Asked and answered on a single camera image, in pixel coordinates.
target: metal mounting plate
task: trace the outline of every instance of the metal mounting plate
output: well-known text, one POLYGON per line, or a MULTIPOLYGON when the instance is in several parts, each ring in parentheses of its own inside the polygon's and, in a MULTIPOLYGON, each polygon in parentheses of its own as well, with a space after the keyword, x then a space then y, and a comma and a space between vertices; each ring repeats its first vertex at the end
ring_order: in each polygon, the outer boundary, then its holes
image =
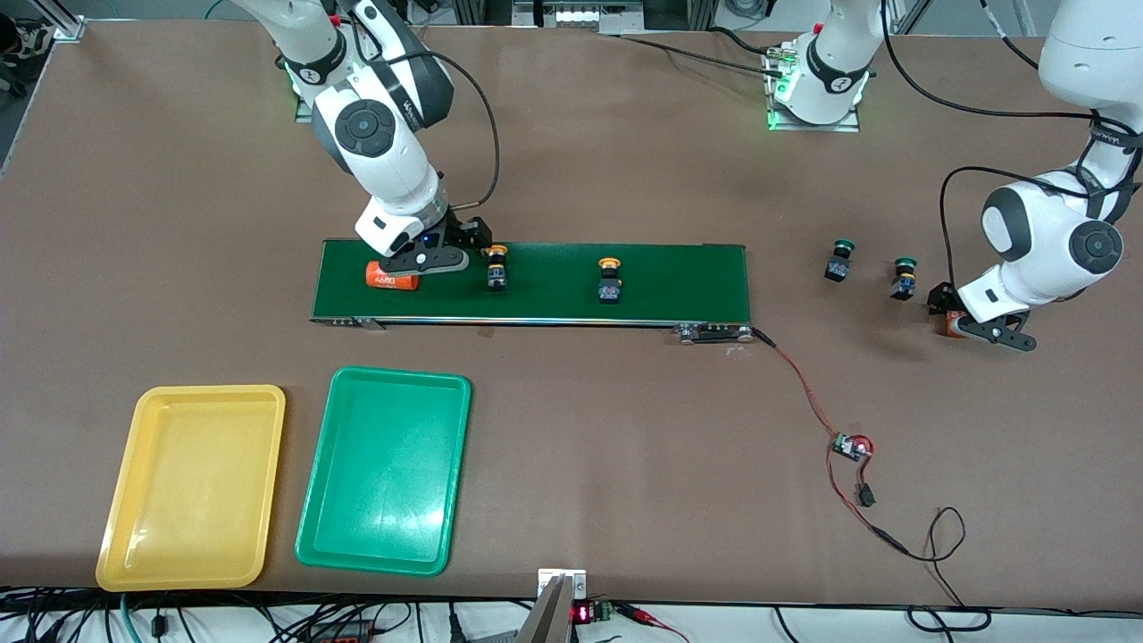
POLYGON ((536 596, 544 593, 544 588, 547 587, 547 581, 552 580, 552 577, 567 576, 572 577, 573 587, 575 587, 575 600, 582 601, 588 597, 588 572, 584 570, 561 570, 561 569, 542 569, 536 573, 536 596))
MULTIPOLYGON (((792 46, 792 42, 784 42, 782 46, 792 46)), ((775 63, 770 58, 762 56, 762 67, 774 69, 782 72, 788 70, 783 69, 782 65, 775 63)), ((774 99, 774 94, 777 90, 778 82, 782 80, 766 77, 765 89, 766 89, 766 124, 770 130, 774 131, 861 131, 861 127, 857 121, 857 106, 854 105, 849 113, 845 118, 834 122, 832 124, 813 124, 806 122, 798 116, 793 115, 789 108, 782 103, 774 99)))

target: table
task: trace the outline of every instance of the table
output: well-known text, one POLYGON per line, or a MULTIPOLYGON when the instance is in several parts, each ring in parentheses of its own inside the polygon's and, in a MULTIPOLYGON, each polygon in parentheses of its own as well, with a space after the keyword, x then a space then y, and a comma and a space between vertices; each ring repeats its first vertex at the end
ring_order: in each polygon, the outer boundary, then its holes
MULTIPOLYGON (((672 45, 737 61, 718 35, 672 45)), ((920 548, 935 509, 968 540, 942 571, 973 604, 1143 608, 1143 262, 1032 315, 1031 355, 934 335, 893 259, 944 278, 936 196, 964 163, 1058 167, 1079 122, 957 113, 884 57, 861 134, 769 132, 756 77, 578 31, 429 30, 501 123, 499 238, 745 243, 757 323, 841 431, 877 441, 869 516, 920 548), (838 236, 854 272, 822 278, 838 236)), ((980 106, 1055 108, 994 40, 901 38, 926 87, 980 106)), ((769 348, 676 346, 606 329, 326 329, 306 320, 321 239, 366 195, 326 156, 257 24, 96 23, 59 46, 0 182, 0 569, 91 585, 135 401, 159 385, 265 383, 289 400, 257 589, 528 596, 583 566, 630 600, 949 602, 866 533, 825 481, 826 436, 769 348), (461 373, 474 389, 451 563, 432 579, 301 566, 304 488, 334 371, 461 373)), ((422 140, 459 200, 483 191, 475 94, 422 140)), ((994 257, 949 196, 960 274, 994 257)), ((848 487, 852 468, 839 463, 848 487)), ((942 529, 948 546, 954 531, 942 529)))

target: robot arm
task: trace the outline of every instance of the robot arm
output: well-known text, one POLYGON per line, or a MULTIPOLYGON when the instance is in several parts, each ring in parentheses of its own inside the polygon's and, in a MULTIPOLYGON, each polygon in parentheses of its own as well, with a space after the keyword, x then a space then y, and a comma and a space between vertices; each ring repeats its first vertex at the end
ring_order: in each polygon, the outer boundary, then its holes
POLYGON ((490 244, 479 217, 462 225, 453 215, 414 135, 448 115, 453 81, 437 58, 416 55, 427 49, 387 2, 350 8, 369 38, 354 38, 352 24, 334 26, 317 0, 237 3, 273 37, 326 151, 369 192, 354 230, 382 255, 385 272, 463 270, 466 249, 490 244))
POLYGON ((1098 110, 1084 154, 1037 178, 992 192, 982 225, 1002 263, 958 289, 980 323, 1086 288, 1119 263, 1114 227, 1134 192, 1143 151, 1143 13, 1132 0, 1064 0, 1040 56, 1040 80, 1056 97, 1098 110))
POLYGON ((789 45, 796 62, 774 99, 812 124, 840 121, 860 99, 884 39, 881 0, 834 0, 820 32, 789 45))

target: black wire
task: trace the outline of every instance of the black wire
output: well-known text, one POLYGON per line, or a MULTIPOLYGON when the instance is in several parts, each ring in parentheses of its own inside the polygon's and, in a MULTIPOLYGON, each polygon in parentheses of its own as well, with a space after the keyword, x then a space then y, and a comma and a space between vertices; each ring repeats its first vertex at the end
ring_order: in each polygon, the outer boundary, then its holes
POLYGON ((480 101, 485 104, 485 110, 488 112, 488 124, 491 127, 493 130, 493 182, 490 185, 488 185, 488 191, 485 192, 485 195, 480 196, 479 200, 471 203, 463 203, 459 206, 455 206, 453 209, 461 210, 461 209, 469 209, 482 206, 488 199, 491 198, 493 192, 496 191, 496 183, 499 182, 499 129, 496 127, 496 114, 493 113, 493 104, 491 102, 488 101, 488 95, 485 94, 485 89, 480 87, 480 83, 477 82, 477 79, 473 78, 471 73, 469 73, 469 70, 461 66, 461 63, 457 63, 453 58, 449 58, 448 56, 439 51, 431 51, 427 49, 423 51, 413 51, 410 54, 397 56, 395 58, 385 62, 392 65, 402 61, 407 61, 409 58, 426 57, 426 56, 439 58, 445 63, 447 63, 453 69, 455 69, 456 71, 461 72, 461 75, 466 78, 469 82, 472 83, 472 88, 475 89, 477 94, 480 95, 480 101))
POLYGON ((953 176, 962 171, 981 171, 984 174, 994 174, 997 176, 1005 176, 1008 178, 1013 178, 1015 180, 1025 180, 1028 183, 1032 183, 1033 185, 1038 185, 1050 192, 1058 192, 1061 194, 1069 194, 1071 196, 1079 196, 1081 199, 1088 198, 1088 194, 1086 192, 1077 192, 1074 190, 1068 190, 1065 187, 1053 185, 1052 183, 1048 183, 1040 178, 1032 178, 1029 176, 1024 176, 1022 174, 1016 174, 1014 171, 997 169, 994 167, 985 167, 981 164, 966 164, 958 167, 957 169, 953 169, 952 171, 946 174, 944 180, 941 182, 941 195, 938 199, 937 207, 938 207, 938 212, 941 215, 941 235, 944 238, 944 256, 949 265, 949 283, 953 287, 953 289, 956 289, 957 287, 957 279, 953 274, 953 267, 952 267, 952 241, 949 239, 949 220, 948 220, 948 215, 945 212, 944 198, 949 191, 949 182, 952 180, 953 176))
POLYGON ((1058 614, 1068 614, 1070 617, 1088 617, 1093 614, 1122 614, 1128 617, 1143 617, 1143 612, 1133 612, 1130 610, 1058 610, 1055 608, 1045 608, 1045 612, 1056 612, 1058 614))
POLYGON ((350 11, 350 26, 353 29, 353 46, 357 47, 358 57, 367 63, 370 61, 376 61, 377 57, 381 56, 381 42, 377 41, 377 37, 374 35, 368 27, 361 24, 361 21, 357 17, 357 14, 354 14, 353 11, 350 11), (374 54, 371 58, 366 58, 365 53, 361 51, 361 34, 358 33, 358 27, 365 30, 365 34, 369 37, 369 40, 373 40, 374 47, 377 48, 377 53, 374 54))
POLYGON ((91 614, 94 613, 95 605, 93 604, 87 609, 87 611, 83 612, 83 616, 79 619, 79 625, 75 626, 75 630, 71 633, 64 643, 74 643, 75 641, 79 641, 79 633, 83 630, 83 625, 87 624, 87 619, 91 618, 91 614))
POLYGON ((1080 288, 1080 289, 1076 290, 1074 292, 1072 292, 1072 294, 1070 294, 1070 295, 1068 295, 1065 297, 1057 298, 1056 303, 1064 303, 1065 300, 1071 300, 1071 299, 1078 297, 1079 295, 1084 294, 1085 290, 1087 290, 1087 288, 1080 288))
POLYGON ((990 610, 972 611, 972 613, 983 614, 984 620, 976 625, 951 626, 944 622, 944 619, 941 618, 941 614, 938 614, 936 610, 934 610, 933 608, 929 608, 927 605, 909 605, 908 608, 905 608, 905 618, 909 619, 910 625, 912 625, 913 627, 916 627, 921 632, 927 632, 929 634, 943 634, 949 643, 956 643, 952 638, 953 633, 982 632, 988 629, 992 625, 992 612, 990 610), (917 616, 914 613, 917 611, 922 611, 928 616, 933 617, 933 620, 936 621, 937 624, 936 627, 929 625, 921 625, 920 622, 918 622, 917 616))
POLYGON ((918 85, 917 81, 913 80, 911 75, 909 75, 909 72, 905 71, 905 67, 901 65, 901 59, 897 58, 897 53, 893 48, 893 39, 889 37, 889 21, 886 17, 887 5, 888 0, 881 0, 881 29, 885 31, 885 49, 886 51, 889 53, 889 59, 893 61, 893 66, 896 67, 897 72, 901 74, 901 78, 905 79, 905 82, 908 82, 910 87, 916 89, 921 96, 925 96, 929 101, 942 104, 946 107, 952 107, 954 110, 959 110, 962 112, 981 114, 981 115, 996 115, 996 116, 1007 116, 1007 118, 1073 118, 1082 120, 1092 119, 1089 114, 1079 112, 1007 112, 999 110, 985 110, 981 107, 970 107, 967 105, 961 105, 960 103, 953 103, 952 101, 946 101, 940 96, 936 96, 935 94, 930 93, 929 90, 918 85))
POLYGON ((784 633, 785 633, 785 635, 786 635, 786 638, 789 638, 789 640, 790 640, 790 643, 801 643, 800 641, 798 641, 798 637, 796 637, 796 636, 793 635, 793 633, 792 633, 792 632, 790 632, 790 626, 788 626, 788 625, 785 624, 785 619, 784 619, 784 618, 782 618, 782 609, 781 609, 781 608, 778 608, 777 605, 774 605, 774 613, 775 613, 775 616, 777 616, 777 617, 778 617, 778 625, 781 625, 781 626, 782 626, 782 632, 784 632, 784 633))
POLYGON ((638 42, 640 45, 646 45, 648 47, 655 47, 656 49, 662 49, 664 51, 670 51, 672 54, 679 54, 680 56, 688 56, 695 58, 696 61, 703 61, 706 63, 722 65, 736 70, 749 71, 751 73, 760 73, 762 75, 769 75, 772 78, 782 78, 782 72, 777 70, 768 70, 762 67, 754 67, 750 65, 744 65, 741 63, 732 63, 730 61, 724 61, 721 58, 712 58, 710 56, 704 56, 702 54, 695 54, 694 51, 687 51, 686 49, 679 49, 677 47, 671 47, 670 45, 662 45, 660 42, 652 42, 650 40, 640 40, 638 38, 620 38, 624 42, 638 42))
POLYGON ((178 622, 183 624, 183 634, 186 635, 186 640, 190 641, 191 643, 197 643, 194 641, 194 635, 191 634, 191 626, 186 625, 186 617, 183 616, 183 606, 176 605, 175 611, 178 612, 178 622))
POLYGON ((730 31, 729 29, 726 29, 725 26, 711 26, 706 27, 706 31, 711 33, 721 33, 722 35, 726 35, 730 40, 734 40, 734 43, 737 45, 738 47, 742 47, 743 49, 750 51, 751 54, 758 54, 759 56, 765 56, 766 50, 773 48, 773 47, 754 47, 753 45, 750 45, 745 40, 738 38, 737 33, 730 31))
POLYGON ((1016 43, 1013 42, 1010 38, 1008 38, 1007 35, 1001 35, 1000 37, 1000 41, 1004 42, 1009 49, 1012 49, 1012 53, 1016 54, 1020 57, 1020 59, 1022 59, 1025 63, 1028 63, 1028 65, 1030 67, 1032 67, 1034 70, 1040 69, 1040 64, 1037 63, 1036 61, 1033 61, 1032 58, 1030 58, 1029 55, 1025 54, 1023 49, 1021 49, 1020 47, 1016 47, 1016 43))
POLYGON ((103 609, 103 627, 107 633, 107 643, 114 643, 111 638, 111 606, 105 605, 103 609))
POLYGON ((353 15, 352 13, 350 13, 350 31, 353 32, 353 47, 357 49, 359 58, 361 58, 365 62, 369 62, 365 57, 365 51, 361 50, 361 34, 358 33, 358 26, 359 25, 360 25, 360 22, 358 22, 357 16, 353 15))
POLYGON ((373 628, 377 630, 377 634, 386 634, 386 633, 389 633, 389 632, 393 632, 393 630, 394 630, 394 629, 397 629, 398 627, 401 627, 402 625, 405 625, 405 624, 409 622, 409 619, 410 619, 410 618, 413 617, 413 608, 411 608, 411 606, 410 606, 410 605, 409 605, 408 603, 405 603, 405 609, 406 609, 407 611, 405 612, 405 618, 403 618, 403 619, 401 619, 401 620, 400 620, 400 622, 398 622, 397 625, 394 625, 394 626, 392 626, 392 627, 386 627, 386 628, 382 628, 382 629, 377 629, 377 617, 379 617, 379 616, 381 616, 381 612, 382 612, 382 611, 383 611, 383 610, 384 610, 384 609, 385 609, 385 608, 386 608, 387 605, 389 605, 389 603, 383 603, 383 604, 381 605, 381 609, 379 609, 379 610, 377 610, 377 613, 375 613, 375 614, 373 616, 373 628))
MULTIPOLYGON (((983 8, 984 11, 988 14, 990 22, 996 19, 996 16, 992 15, 992 9, 989 8, 988 0, 981 0, 981 8, 983 8)), ((1028 63, 1028 65, 1030 67, 1032 67, 1034 70, 1040 69, 1039 63, 1037 63, 1036 61, 1033 61, 1032 58, 1030 58, 1028 56, 1028 54, 1025 54, 1023 51, 1023 49, 1021 49, 1020 47, 1016 47, 1016 43, 1013 42, 1012 39, 1008 38, 1008 35, 1004 33, 1004 31, 1000 29, 1000 25, 993 24, 992 26, 994 26, 997 29, 997 34, 1000 35, 1000 41, 1004 42, 1005 46, 1008 47, 1008 49, 1012 50, 1013 54, 1016 54, 1016 56, 1018 56, 1020 59, 1022 59, 1025 63, 1028 63)))

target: plastic tray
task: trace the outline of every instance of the plastic tray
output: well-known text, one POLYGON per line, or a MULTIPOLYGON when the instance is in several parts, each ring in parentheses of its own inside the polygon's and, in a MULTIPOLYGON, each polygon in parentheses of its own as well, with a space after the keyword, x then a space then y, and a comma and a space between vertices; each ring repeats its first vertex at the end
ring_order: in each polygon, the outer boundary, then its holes
POLYGON ((262 572, 286 397, 160 387, 135 407, 96 566, 110 592, 223 589, 262 572))
POLYGON ((439 574, 448 563, 471 392, 458 376, 363 367, 334 375, 297 560, 439 574))

